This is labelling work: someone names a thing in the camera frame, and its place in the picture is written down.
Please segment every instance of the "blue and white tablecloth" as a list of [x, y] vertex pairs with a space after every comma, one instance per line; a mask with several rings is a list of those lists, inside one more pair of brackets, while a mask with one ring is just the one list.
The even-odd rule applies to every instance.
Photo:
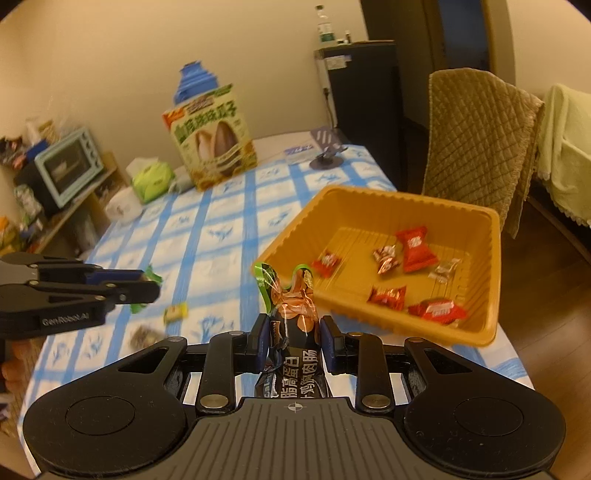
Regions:
[[[28, 406], [47, 391], [131, 354], [129, 339], [140, 325], [182, 335], [189, 343], [205, 343], [228, 330], [250, 330], [258, 313], [264, 311], [251, 265], [320, 189], [345, 184], [394, 190], [366, 149], [349, 147], [343, 155], [343, 165], [328, 171], [311, 170], [308, 162], [288, 165], [277, 160], [204, 193], [191, 190], [165, 196], [152, 202], [131, 224], [111, 225], [88, 262], [104, 268], [145, 269], [151, 264], [164, 279], [160, 298], [137, 314], [129, 306], [118, 306], [103, 326], [48, 337], [28, 386], [20, 423]], [[182, 301], [189, 306], [188, 318], [165, 327], [164, 309]], [[394, 345], [404, 340], [333, 316], [344, 332], [376, 333]], [[493, 344], [485, 348], [450, 348], [531, 386], [500, 327]], [[198, 379], [197, 374], [186, 403], [194, 402]], [[252, 395], [255, 380], [254, 375], [241, 375], [236, 382], [237, 397]], [[400, 379], [393, 374], [392, 380], [397, 403], [406, 403]], [[354, 394], [351, 377], [329, 375], [329, 383], [335, 395]]]

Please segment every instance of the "candy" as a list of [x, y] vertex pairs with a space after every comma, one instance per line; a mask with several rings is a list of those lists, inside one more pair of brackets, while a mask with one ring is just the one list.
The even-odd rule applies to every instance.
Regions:
[[421, 303], [411, 305], [408, 308], [411, 315], [416, 315], [425, 320], [432, 320], [443, 325], [448, 325], [454, 320], [463, 320], [467, 317], [466, 310], [450, 299], [429, 299]]
[[404, 245], [404, 264], [402, 268], [405, 273], [414, 272], [437, 263], [437, 256], [431, 252], [425, 243], [426, 235], [426, 226], [396, 233], [396, 237]]
[[458, 263], [461, 262], [459, 258], [452, 258], [448, 261], [442, 261], [434, 271], [429, 274], [429, 278], [437, 280], [439, 283], [447, 283], [456, 271]]
[[177, 320], [182, 320], [189, 315], [189, 307], [187, 302], [184, 301], [178, 305], [171, 305], [164, 309], [164, 323], [172, 323]]
[[318, 260], [312, 262], [312, 267], [323, 278], [329, 278], [334, 272], [337, 265], [340, 263], [340, 258], [328, 250]]
[[374, 250], [374, 258], [378, 263], [379, 275], [383, 275], [400, 265], [400, 262], [396, 260], [395, 245], [386, 245], [385, 247], [377, 248]]
[[391, 288], [382, 291], [374, 287], [369, 294], [368, 303], [376, 303], [400, 312], [404, 308], [405, 295], [406, 285], [400, 288]]

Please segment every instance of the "red candy wrapper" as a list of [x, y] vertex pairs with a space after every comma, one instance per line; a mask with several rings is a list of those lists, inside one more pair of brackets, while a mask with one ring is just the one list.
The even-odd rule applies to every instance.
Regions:
[[383, 275], [400, 265], [400, 262], [396, 260], [395, 245], [386, 245], [385, 247], [377, 248], [374, 250], [374, 258], [378, 263], [379, 275]]
[[411, 315], [416, 315], [425, 320], [432, 320], [443, 325], [448, 325], [454, 320], [463, 320], [467, 317], [464, 310], [450, 299], [430, 299], [411, 305], [408, 308]]
[[404, 308], [404, 296], [406, 295], [406, 285], [400, 288], [391, 288], [390, 290], [379, 291], [372, 288], [369, 294], [368, 303], [384, 305], [392, 310], [402, 311]]
[[340, 258], [327, 250], [318, 260], [312, 262], [312, 267], [321, 277], [329, 278], [335, 272], [335, 268], [339, 264]]
[[425, 243], [426, 235], [426, 226], [396, 233], [396, 238], [404, 245], [404, 263], [402, 268], [405, 273], [421, 270], [438, 262], [437, 256], [431, 252]]

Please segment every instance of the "quilted chair cover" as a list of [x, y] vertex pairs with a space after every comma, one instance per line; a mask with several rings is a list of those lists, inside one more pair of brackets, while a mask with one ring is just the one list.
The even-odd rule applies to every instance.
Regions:
[[423, 194], [495, 209], [513, 238], [534, 169], [544, 102], [490, 72], [429, 78], [430, 137]]

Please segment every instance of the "water bottle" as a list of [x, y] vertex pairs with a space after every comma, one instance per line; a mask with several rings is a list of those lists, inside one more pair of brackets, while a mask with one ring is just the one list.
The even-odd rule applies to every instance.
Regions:
[[336, 45], [335, 32], [332, 29], [332, 23], [324, 12], [324, 5], [316, 5], [318, 14], [318, 34], [320, 35], [320, 44], [322, 47], [334, 47]]

